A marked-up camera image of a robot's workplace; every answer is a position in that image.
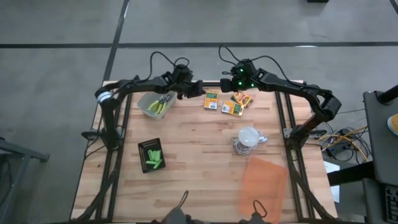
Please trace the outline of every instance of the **clear plastic container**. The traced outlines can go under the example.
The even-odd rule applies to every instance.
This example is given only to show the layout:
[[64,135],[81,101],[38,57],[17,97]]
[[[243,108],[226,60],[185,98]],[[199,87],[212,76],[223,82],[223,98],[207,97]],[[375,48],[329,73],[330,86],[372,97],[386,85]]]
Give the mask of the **clear plastic container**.
[[[162,95],[170,94],[172,95],[171,99],[167,102],[166,109],[158,115],[156,115],[156,112],[153,110],[148,110],[148,107],[155,101],[159,100]],[[149,92],[146,93],[144,96],[141,97],[141,99],[137,103],[137,107],[146,115],[150,116],[151,118],[154,119],[162,119],[164,114],[169,110],[169,108],[174,104],[175,99],[177,97],[177,93],[170,91],[166,94],[159,94],[159,93],[154,93],[154,92]]]

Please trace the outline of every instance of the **gray floor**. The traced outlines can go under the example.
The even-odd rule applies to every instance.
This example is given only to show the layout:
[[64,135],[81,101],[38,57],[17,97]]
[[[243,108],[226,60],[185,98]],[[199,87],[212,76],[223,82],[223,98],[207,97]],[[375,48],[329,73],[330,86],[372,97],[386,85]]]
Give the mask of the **gray floor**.
[[[2,0],[0,44],[111,43],[122,3]],[[397,41],[397,21],[388,0],[131,0],[120,42]],[[196,79],[216,80],[229,69],[213,48],[119,49],[111,80],[146,77],[154,50],[188,57]],[[275,57],[291,79],[333,90],[341,111],[363,108],[364,91],[398,83],[398,47],[232,50],[240,58]],[[91,125],[108,56],[109,49],[0,49],[0,136],[51,154],[47,164],[29,166],[13,223],[68,220],[86,146],[80,132]],[[256,65],[280,74],[270,61]],[[153,75],[170,69],[156,56]],[[342,114],[330,124],[340,128],[362,116]]]

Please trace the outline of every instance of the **orange cloth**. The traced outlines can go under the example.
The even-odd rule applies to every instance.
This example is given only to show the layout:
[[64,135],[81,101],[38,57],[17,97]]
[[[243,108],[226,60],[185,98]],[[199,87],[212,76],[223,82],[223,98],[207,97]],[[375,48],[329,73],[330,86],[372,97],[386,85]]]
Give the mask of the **orange cloth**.
[[[267,210],[265,222],[279,223],[288,170],[285,167],[258,158],[251,158],[243,177],[239,193],[239,212],[244,215],[254,213],[253,201],[258,200]],[[257,211],[264,215],[257,205]]]

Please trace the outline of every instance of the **black tray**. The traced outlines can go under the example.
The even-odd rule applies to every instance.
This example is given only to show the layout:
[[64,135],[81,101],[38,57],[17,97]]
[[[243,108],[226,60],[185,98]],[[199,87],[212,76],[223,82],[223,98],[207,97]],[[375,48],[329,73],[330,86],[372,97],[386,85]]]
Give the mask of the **black tray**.
[[[154,169],[155,165],[145,163],[146,161],[149,160],[148,150],[152,151],[160,150],[160,159],[162,159],[162,163],[157,169]],[[163,156],[163,149],[162,145],[160,144],[159,138],[138,143],[138,151],[141,160],[141,169],[143,173],[146,174],[148,172],[156,171],[166,167],[166,162]]]

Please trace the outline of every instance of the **wooden table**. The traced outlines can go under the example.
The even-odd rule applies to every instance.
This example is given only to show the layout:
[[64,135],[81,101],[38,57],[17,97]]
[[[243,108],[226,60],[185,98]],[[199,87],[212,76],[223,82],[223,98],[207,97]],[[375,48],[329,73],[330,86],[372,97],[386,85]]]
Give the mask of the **wooden table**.
[[[258,90],[247,93],[254,98],[254,103],[241,117],[221,113],[222,102],[231,97],[231,93],[221,93],[216,111],[203,108],[203,95],[177,100],[160,121],[150,119],[137,108],[144,93],[133,94],[113,221],[160,221],[178,204],[185,190],[190,193],[182,209],[193,218],[213,222],[249,219],[238,212],[239,188],[248,159],[255,156],[284,167],[287,162],[275,93]],[[311,111],[305,99],[292,96],[292,105],[297,124],[309,119]],[[93,127],[97,127],[99,118],[97,110]],[[269,140],[258,145],[250,155],[239,156],[233,152],[230,137],[236,136],[245,126],[254,126]],[[143,174],[137,143],[154,138],[162,142],[166,168]],[[98,141],[87,153],[100,146],[102,142]],[[308,145],[302,151],[312,192],[326,210],[337,217],[319,147]],[[86,159],[72,218],[78,217],[99,191],[105,155],[106,150],[102,149]],[[302,192],[300,198],[304,214],[307,214]],[[107,210],[108,198],[104,206],[104,211]],[[290,179],[280,220],[297,221]]]

